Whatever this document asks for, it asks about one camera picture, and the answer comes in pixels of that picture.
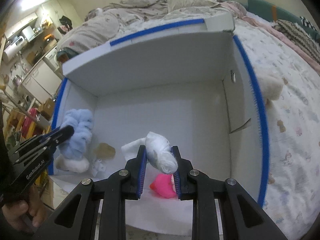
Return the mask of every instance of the ceiling light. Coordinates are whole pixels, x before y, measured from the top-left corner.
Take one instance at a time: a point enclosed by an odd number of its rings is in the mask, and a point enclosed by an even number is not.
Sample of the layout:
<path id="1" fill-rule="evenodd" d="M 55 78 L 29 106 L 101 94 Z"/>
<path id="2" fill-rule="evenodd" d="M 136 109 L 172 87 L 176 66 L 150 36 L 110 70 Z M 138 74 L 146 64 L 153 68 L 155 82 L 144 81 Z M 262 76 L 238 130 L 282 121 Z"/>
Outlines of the ceiling light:
<path id="1" fill-rule="evenodd" d="M 42 4 L 45 0 L 23 0 L 21 2 L 22 10 L 28 10 L 30 8 L 33 8 L 34 6 L 37 6 L 39 4 Z"/>

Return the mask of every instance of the human hand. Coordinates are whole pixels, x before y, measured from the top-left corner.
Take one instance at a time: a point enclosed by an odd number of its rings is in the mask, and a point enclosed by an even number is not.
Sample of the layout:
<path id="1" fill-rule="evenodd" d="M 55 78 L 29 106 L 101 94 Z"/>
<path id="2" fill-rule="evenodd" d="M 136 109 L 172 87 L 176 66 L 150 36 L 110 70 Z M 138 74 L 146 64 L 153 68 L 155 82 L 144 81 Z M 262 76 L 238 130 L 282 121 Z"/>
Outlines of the human hand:
<path id="1" fill-rule="evenodd" d="M 32 224 L 38 228 L 47 218 L 47 211 L 40 200 L 38 190 L 32 185 L 29 190 L 29 203 L 20 200 L 8 203 L 2 207 L 2 212 L 7 222 L 16 230 L 31 233 L 32 230 L 23 221 L 21 216 L 27 212 L 33 217 Z"/>

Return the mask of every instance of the plush toy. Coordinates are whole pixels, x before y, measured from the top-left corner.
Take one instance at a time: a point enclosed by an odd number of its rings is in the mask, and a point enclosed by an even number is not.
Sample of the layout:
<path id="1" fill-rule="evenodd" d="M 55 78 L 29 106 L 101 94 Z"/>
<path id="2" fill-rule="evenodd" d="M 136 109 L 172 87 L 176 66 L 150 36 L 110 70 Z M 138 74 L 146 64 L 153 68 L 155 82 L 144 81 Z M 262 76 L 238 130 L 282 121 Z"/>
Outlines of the plush toy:
<path id="1" fill-rule="evenodd" d="M 58 146 L 60 155 L 55 160 L 55 167 L 63 171 L 85 172 L 89 161 L 84 157 L 87 145 L 91 142 L 93 115 L 88 109 L 71 109 L 64 116 L 62 127 L 71 125 L 73 136 Z"/>
<path id="2" fill-rule="evenodd" d="M 264 103 L 267 100 L 278 100 L 282 92 L 284 82 L 282 78 L 271 70 L 255 69 Z"/>
<path id="3" fill-rule="evenodd" d="M 177 196 L 174 190 L 172 175 L 159 174 L 150 184 L 150 188 L 164 198 L 174 198 Z"/>

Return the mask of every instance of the blue tape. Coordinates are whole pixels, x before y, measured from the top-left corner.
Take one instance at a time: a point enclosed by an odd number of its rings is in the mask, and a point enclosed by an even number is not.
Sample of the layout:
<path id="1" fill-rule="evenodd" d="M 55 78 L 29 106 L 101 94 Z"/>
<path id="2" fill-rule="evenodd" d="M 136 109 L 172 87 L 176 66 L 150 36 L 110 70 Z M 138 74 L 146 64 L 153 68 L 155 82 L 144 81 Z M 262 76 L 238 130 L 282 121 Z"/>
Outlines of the blue tape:
<path id="1" fill-rule="evenodd" d="M 267 183 L 268 183 L 268 175 L 269 175 L 269 133 L 268 133 L 268 122 L 266 116 L 266 109 L 264 107 L 264 102 L 262 98 L 262 94 L 260 91 L 259 83 L 257 77 L 254 73 L 254 70 L 251 66 L 250 60 L 245 52 L 241 41 L 239 40 L 237 35 L 233 36 L 233 40 L 235 41 L 242 59 L 247 67 L 247 71 L 249 73 L 252 88 L 254 95 L 256 97 L 256 103 L 259 112 L 260 119 L 260 129 L 261 129 L 261 139 L 262 139 L 262 173 L 261 173 L 261 183 L 260 183 L 260 191 L 258 197 L 258 204 L 262 207 L 264 203 L 264 198 L 266 196 L 267 191 Z"/>
<path id="2" fill-rule="evenodd" d="M 171 29 L 171 28 L 177 28 L 180 26 L 185 26 L 185 25 L 192 25 L 192 24 L 200 24 L 200 23 L 204 23 L 204 19 L 193 19 L 193 20 L 186 20 L 186 21 L 181 21 L 181 22 L 175 22 L 175 23 L 168 23 L 165 25 L 161 25 L 161 26 L 156 26 L 147 30 L 143 30 L 143 31 L 139 31 L 133 34 L 129 34 L 127 36 L 124 36 L 122 38 L 119 38 L 117 40 L 111 41 L 110 42 L 110 46 L 114 46 L 116 44 L 119 44 L 121 42 L 124 41 L 128 41 L 140 36 L 144 36 L 150 33 L 156 33 L 159 31 L 163 31 L 163 30 L 167 30 L 167 29 Z"/>
<path id="3" fill-rule="evenodd" d="M 61 100 L 62 100 L 62 96 L 63 96 L 63 92 L 66 88 L 68 79 L 65 77 L 61 83 L 61 87 L 56 99 L 56 103 L 54 106 L 54 111 L 53 111 L 53 119 L 52 119 L 52 124 L 51 124 L 51 129 L 54 130 L 57 128 L 57 120 L 58 120 L 58 114 L 59 114 L 59 108 L 60 108 L 60 104 L 61 104 Z M 53 175 L 53 162 L 51 162 L 47 168 L 48 170 L 48 174 L 49 175 Z"/>

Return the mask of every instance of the blue fluffy toy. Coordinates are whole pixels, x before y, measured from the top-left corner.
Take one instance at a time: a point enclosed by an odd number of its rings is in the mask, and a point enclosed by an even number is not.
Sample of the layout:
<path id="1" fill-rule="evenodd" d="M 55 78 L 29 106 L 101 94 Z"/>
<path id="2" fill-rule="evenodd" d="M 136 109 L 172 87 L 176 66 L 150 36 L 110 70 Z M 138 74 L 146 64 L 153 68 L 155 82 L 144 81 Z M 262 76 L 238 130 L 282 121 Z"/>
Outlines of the blue fluffy toy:
<path id="1" fill-rule="evenodd" d="M 69 140 L 59 145 L 59 150 L 66 159 L 82 160 L 92 138 L 92 112 L 88 109 L 66 111 L 61 128 L 67 125 L 71 125 L 75 132 Z"/>

